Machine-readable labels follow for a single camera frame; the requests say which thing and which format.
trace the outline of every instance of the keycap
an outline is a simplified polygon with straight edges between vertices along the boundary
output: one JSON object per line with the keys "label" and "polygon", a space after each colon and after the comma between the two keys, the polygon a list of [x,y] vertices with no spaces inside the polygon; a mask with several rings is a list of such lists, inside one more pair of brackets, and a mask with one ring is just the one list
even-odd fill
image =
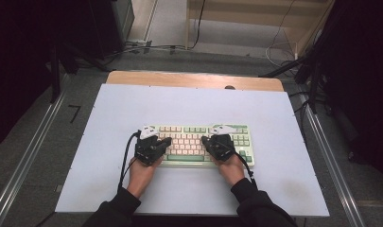
{"label": "keycap", "polygon": [[203,162],[203,156],[199,155],[167,155],[168,161]]}

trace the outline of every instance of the black sleeve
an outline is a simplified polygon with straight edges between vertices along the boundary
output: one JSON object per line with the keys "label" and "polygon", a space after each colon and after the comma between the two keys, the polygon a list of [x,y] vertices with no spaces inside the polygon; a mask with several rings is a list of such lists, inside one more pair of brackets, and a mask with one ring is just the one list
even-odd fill
{"label": "black sleeve", "polygon": [[82,225],[96,226],[131,226],[131,216],[141,202],[128,190],[121,188],[111,201],[104,201]]}
{"label": "black sleeve", "polygon": [[240,203],[238,215],[250,226],[297,226],[286,211],[274,204],[265,191],[258,191],[248,179],[239,181],[231,190]]}

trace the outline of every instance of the white table surface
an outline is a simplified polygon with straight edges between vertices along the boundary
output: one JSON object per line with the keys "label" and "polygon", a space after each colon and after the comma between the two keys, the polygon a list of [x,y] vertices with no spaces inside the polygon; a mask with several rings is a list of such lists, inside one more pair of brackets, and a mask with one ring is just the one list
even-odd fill
{"label": "white table surface", "polygon": [[[116,84],[101,86],[56,212],[94,212],[111,200],[142,126],[221,123],[249,125],[254,176],[273,202],[294,217],[329,216],[286,93]],[[238,206],[216,168],[159,167],[141,201],[136,213],[154,215],[235,216]]]}

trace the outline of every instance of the green keyboard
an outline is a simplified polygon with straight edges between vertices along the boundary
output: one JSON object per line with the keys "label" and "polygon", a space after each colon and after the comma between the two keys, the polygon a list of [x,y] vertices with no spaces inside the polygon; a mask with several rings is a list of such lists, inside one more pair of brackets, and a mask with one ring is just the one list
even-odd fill
{"label": "green keyboard", "polygon": [[[178,167],[211,167],[215,164],[211,161],[209,153],[202,144],[200,138],[210,137],[209,131],[214,126],[179,126],[179,125],[151,125],[159,131],[159,139],[171,137],[171,146],[166,149],[161,166]],[[250,129],[246,125],[227,125],[236,129],[231,133],[235,143],[235,151],[238,152],[248,166],[254,165],[252,141]]]}

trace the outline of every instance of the person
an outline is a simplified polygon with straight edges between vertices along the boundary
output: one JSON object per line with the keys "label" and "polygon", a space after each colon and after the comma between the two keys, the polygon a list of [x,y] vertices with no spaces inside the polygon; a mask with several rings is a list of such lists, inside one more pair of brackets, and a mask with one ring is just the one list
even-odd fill
{"label": "person", "polygon": [[[248,226],[291,227],[297,226],[293,218],[282,208],[274,204],[265,191],[258,190],[245,178],[243,164],[235,155],[226,162],[213,161],[219,173],[231,186],[231,192],[240,203],[238,216]],[[131,226],[131,217],[139,201],[153,178],[156,167],[162,158],[152,166],[145,166],[135,160],[130,167],[130,180],[127,189],[121,188],[111,201],[104,201],[83,224],[83,227],[94,226]]]}

